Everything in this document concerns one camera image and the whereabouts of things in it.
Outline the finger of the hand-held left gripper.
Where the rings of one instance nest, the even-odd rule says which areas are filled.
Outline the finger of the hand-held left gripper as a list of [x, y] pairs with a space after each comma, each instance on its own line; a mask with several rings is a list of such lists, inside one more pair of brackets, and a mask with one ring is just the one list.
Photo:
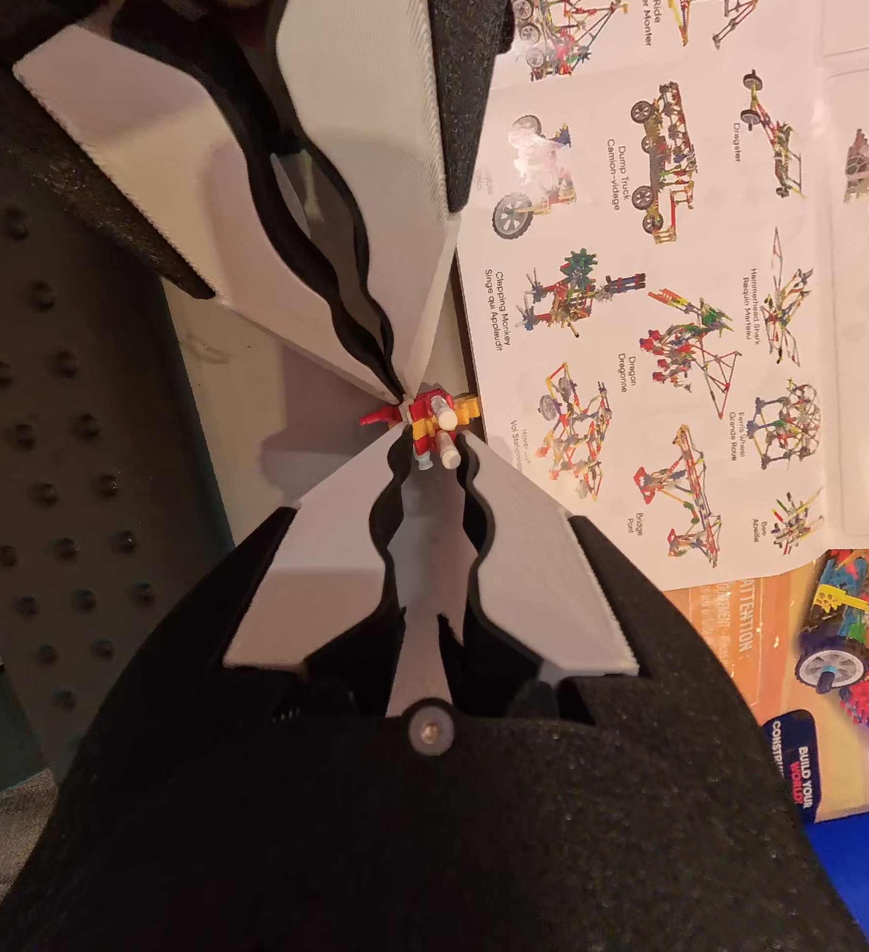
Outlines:
[[343, 340], [340, 296], [290, 268], [250, 188], [224, 112], [197, 79], [72, 25], [12, 66], [58, 122], [228, 310], [395, 403], [398, 385]]
[[368, 244], [366, 290], [393, 334], [390, 362], [420, 389], [456, 248], [428, 2], [290, 1], [274, 61], [306, 140], [340, 174]]

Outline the red yellow K'nex assembly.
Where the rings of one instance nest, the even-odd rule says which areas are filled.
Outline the red yellow K'nex assembly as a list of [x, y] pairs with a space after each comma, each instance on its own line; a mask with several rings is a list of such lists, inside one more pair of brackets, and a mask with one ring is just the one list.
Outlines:
[[480, 417], [480, 407], [477, 398], [472, 395], [461, 395], [452, 398], [458, 420], [458, 426], [456, 430], [453, 431], [453, 433], [455, 433], [460, 427], [468, 425], [472, 420]]

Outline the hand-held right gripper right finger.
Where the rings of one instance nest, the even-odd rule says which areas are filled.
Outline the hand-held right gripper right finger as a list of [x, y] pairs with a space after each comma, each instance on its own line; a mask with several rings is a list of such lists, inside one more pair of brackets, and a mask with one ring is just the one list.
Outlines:
[[539, 681], [637, 676], [639, 665], [570, 524], [571, 513], [474, 435], [466, 502], [485, 520], [468, 605]]

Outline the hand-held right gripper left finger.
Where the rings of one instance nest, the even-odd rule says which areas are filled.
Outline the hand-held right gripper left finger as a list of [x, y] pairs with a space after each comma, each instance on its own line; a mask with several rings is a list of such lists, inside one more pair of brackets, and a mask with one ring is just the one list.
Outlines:
[[412, 463], [408, 432], [389, 430], [299, 499], [224, 665], [298, 670], [381, 607]]

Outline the orange and red toy bag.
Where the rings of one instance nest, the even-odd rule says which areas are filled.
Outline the orange and red toy bag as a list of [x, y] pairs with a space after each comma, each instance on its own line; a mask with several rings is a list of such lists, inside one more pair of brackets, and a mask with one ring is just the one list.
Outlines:
[[736, 684], [802, 821], [869, 812], [869, 549], [667, 597]]

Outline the white printed instruction sheet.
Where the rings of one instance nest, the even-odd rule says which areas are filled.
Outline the white printed instruction sheet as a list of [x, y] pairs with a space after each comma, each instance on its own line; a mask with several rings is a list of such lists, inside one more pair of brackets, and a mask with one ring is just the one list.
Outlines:
[[869, 2], [512, 2], [458, 257], [494, 450], [653, 583], [869, 548]]

